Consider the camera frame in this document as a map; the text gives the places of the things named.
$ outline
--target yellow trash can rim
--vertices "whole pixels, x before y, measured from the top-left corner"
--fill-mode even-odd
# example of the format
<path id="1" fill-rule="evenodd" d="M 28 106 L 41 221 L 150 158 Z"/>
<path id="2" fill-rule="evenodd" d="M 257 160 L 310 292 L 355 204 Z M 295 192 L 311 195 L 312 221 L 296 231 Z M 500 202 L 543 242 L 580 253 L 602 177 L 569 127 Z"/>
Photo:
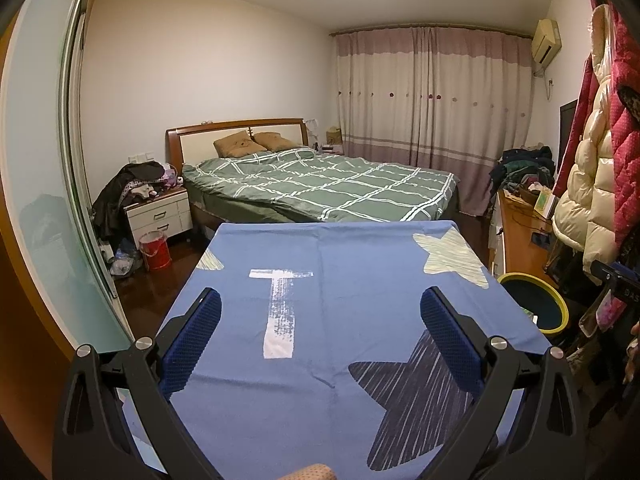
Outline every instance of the yellow trash can rim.
<path id="1" fill-rule="evenodd" d="M 511 280 L 523 280 L 524 282 L 533 283 L 542 289 L 545 290 L 556 302 L 556 305 L 560 309 L 562 313 L 562 323 L 560 326 L 556 328 L 552 328 L 549 330 L 539 329 L 544 335 L 555 335 L 566 328 L 569 323 L 569 309 L 566 306 L 566 303 L 562 299 L 562 296 L 555 290 L 551 285 L 540 278 L 536 278 L 535 276 L 531 276 L 530 274 L 525 274 L 524 272 L 507 272 L 498 278 L 498 283 L 503 284 L 504 282 L 510 282 Z"/>

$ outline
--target blue table cloth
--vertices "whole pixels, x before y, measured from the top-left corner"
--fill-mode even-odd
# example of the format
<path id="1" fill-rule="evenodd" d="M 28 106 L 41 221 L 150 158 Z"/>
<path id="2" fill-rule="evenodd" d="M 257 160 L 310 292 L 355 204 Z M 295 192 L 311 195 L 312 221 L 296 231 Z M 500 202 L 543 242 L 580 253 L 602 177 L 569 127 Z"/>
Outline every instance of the blue table cloth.
<path id="1" fill-rule="evenodd" d="M 488 336 L 549 346 L 449 221 L 223 224 L 166 319 L 207 286 L 222 319 L 171 402 L 228 480 L 313 463 L 344 480 L 415 480 L 471 400 L 420 318 L 430 286 Z"/>

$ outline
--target wooden floor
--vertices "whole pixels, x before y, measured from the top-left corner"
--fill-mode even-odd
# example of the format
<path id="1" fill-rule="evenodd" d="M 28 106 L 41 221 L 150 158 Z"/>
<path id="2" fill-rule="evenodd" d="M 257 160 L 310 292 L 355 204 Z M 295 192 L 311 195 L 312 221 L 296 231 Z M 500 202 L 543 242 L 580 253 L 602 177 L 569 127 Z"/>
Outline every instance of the wooden floor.
<path id="1" fill-rule="evenodd" d="M 454 220 L 463 237 L 482 263 L 489 258 L 489 222 L 479 217 L 458 214 Z M 120 303 L 136 338 L 158 332 L 178 293 L 187 283 L 208 241 L 201 236 L 172 240 L 169 244 L 172 264 L 166 269 L 147 272 L 144 267 L 131 277 L 116 282 Z"/>

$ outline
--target white puffer jacket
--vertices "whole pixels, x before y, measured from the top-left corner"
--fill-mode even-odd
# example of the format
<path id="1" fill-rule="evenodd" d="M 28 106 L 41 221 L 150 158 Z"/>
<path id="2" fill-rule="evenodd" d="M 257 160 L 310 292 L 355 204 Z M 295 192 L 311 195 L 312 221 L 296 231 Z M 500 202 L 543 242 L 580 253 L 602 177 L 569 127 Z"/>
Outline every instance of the white puffer jacket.
<path id="1" fill-rule="evenodd" d="M 593 71 L 600 87 L 575 153 L 567 190 L 556 207 L 553 227 L 561 242 L 584 252 L 584 272 L 591 277 L 594 260 L 609 264 L 618 255 L 613 224 L 613 147 L 609 124 L 615 36 L 609 6 L 594 9 L 590 28 Z"/>

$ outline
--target white nightstand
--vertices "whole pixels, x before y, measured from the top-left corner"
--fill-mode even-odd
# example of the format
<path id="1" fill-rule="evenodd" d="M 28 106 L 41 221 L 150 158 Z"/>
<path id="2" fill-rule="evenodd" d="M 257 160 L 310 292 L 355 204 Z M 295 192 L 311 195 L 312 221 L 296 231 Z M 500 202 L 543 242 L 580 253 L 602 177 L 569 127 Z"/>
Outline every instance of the white nightstand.
<path id="1" fill-rule="evenodd" d="M 151 231 L 164 232 L 170 238 L 193 227 L 187 190 L 180 186 L 151 202 L 127 206 L 124 211 L 136 248 L 140 237 Z"/>

